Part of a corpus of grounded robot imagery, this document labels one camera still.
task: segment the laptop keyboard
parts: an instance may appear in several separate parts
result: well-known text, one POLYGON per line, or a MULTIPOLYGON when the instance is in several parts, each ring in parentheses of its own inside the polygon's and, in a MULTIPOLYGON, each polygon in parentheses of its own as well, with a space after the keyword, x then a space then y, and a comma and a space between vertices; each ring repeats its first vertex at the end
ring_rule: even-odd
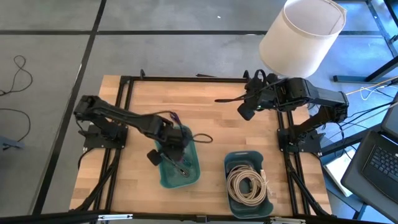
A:
POLYGON ((375 146, 369 164, 378 169, 381 174, 398 182, 398 154, 392 154, 379 146, 375 146))

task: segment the coiled cable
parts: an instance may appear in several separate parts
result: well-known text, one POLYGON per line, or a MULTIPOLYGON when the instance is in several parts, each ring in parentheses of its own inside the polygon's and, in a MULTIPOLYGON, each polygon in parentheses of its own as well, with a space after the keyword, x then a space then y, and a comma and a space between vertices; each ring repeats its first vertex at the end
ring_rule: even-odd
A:
POLYGON ((236 166, 227 176, 227 189, 233 200, 247 206, 259 205, 267 196, 266 173, 261 170, 260 175, 248 165, 236 166), (246 194, 239 189, 240 182, 245 178, 251 182, 251 190, 246 194))

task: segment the teal plastic bin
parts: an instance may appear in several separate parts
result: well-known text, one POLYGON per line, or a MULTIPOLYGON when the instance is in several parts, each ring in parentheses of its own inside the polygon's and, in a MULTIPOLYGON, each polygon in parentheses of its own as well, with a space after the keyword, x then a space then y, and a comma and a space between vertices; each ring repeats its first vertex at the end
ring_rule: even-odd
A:
MULTIPOLYGON (((183 126, 185 133, 192 136, 191 130, 183 126)), ((155 141, 156 148, 161 151, 161 145, 155 141)), ((167 189, 174 189, 194 184, 200 177, 200 166, 197 155, 195 143, 190 141, 184 149, 184 156, 181 161, 175 161, 180 167, 188 171, 189 176, 184 177, 169 161, 163 159, 159 164, 160 184, 167 189)))
MULTIPOLYGON (((257 151, 238 151, 238 152, 231 152, 226 155, 224 160, 224 170, 225 170, 225 182, 226 178, 231 171, 232 168, 238 165, 249 165, 253 167, 257 173, 260 174, 260 170, 262 169, 261 164, 263 161, 263 156, 261 153, 257 151)), ((239 188, 242 193, 249 193, 250 181, 241 181, 239 188)), ((228 194, 228 203, 229 208, 231 209, 232 214, 236 218, 261 218, 266 217, 271 214, 272 210, 274 209, 274 205, 270 203, 268 199, 268 194, 264 201, 257 206, 247 206, 242 203, 234 201, 228 194)))

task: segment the concrete floor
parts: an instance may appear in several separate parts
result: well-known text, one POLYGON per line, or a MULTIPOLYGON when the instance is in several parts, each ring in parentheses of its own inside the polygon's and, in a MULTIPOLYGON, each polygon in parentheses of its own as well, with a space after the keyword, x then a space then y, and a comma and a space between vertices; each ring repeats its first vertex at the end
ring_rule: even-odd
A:
MULTIPOLYGON (((79 29, 91 30, 100 0, 49 1, 6 0, 0 2, 1 29, 79 29)), ((274 0, 109 0, 100 30, 266 30, 284 1, 274 0)), ((390 35, 398 33, 382 1, 373 1, 390 35)), ((377 30, 363 3, 341 3, 348 10, 345 30, 377 30)), ((197 73, 217 77, 241 77, 264 68, 258 56, 262 36, 241 35, 104 35, 97 36, 87 65, 79 97, 97 94, 103 75, 138 75, 143 68, 148 76, 192 77, 197 73)), ((0 35, 0 89, 11 86, 16 66, 15 55, 24 55, 26 69, 34 76, 32 86, 22 93, 0 97, 0 107, 25 111, 32 130, 24 139, 26 148, 9 149, 0 155, 0 216, 25 215, 31 210, 53 139, 60 123, 71 87, 80 67, 88 40, 86 35, 0 35)), ((338 37, 320 68, 309 80, 331 90, 351 91, 359 84, 331 81, 332 75, 368 75, 392 58, 383 38, 370 36, 338 37)), ((24 86, 25 75, 17 79, 24 86)), ((395 95, 396 90, 384 92, 395 95)), ((359 94, 349 96, 349 113, 365 110, 391 99, 373 94, 363 101, 359 94)), ((382 115, 362 123, 372 126, 382 115)), ((0 135, 18 138, 26 127, 19 114, 0 111, 0 135)), ((327 126, 326 135, 338 131, 327 126)), ((348 129, 349 136, 361 128, 348 129)), ((83 138, 71 122, 47 195, 44 212, 68 210, 81 155, 83 138)), ((333 213, 352 218, 354 211, 330 194, 333 213)), ((367 220, 388 222, 375 210, 367 209, 367 220)), ((138 221, 135 223, 157 223, 138 221)))

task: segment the blue plastic tray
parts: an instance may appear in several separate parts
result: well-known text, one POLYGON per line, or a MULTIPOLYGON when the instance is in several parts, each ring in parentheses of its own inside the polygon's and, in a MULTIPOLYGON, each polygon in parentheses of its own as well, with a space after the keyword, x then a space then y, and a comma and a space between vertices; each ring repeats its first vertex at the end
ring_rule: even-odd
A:
MULTIPOLYGON (((192 135, 191 130, 183 126, 185 132, 192 135)), ((156 148, 159 151, 161 145, 155 141, 156 148)), ((195 143, 190 141, 188 146, 184 149, 184 156, 181 161, 175 161, 180 167, 189 172, 189 177, 184 177, 169 161, 163 159, 159 164, 160 184, 167 189, 174 189, 177 187, 184 187, 194 184, 200 177, 200 166, 197 155, 195 143)))
MULTIPOLYGON (((225 182, 230 170, 238 165, 249 165, 260 174, 260 170, 262 169, 262 160, 263 156, 257 151, 238 151, 229 153, 226 155, 224 160, 225 182)), ((239 185, 239 188, 242 192, 248 193, 250 191, 249 181, 242 181, 239 185)), ((274 209, 274 205, 270 203, 268 199, 268 194, 261 204, 253 207, 234 201, 229 196, 228 192, 227 196, 229 208, 236 218, 266 217, 271 214, 272 210, 274 209)))

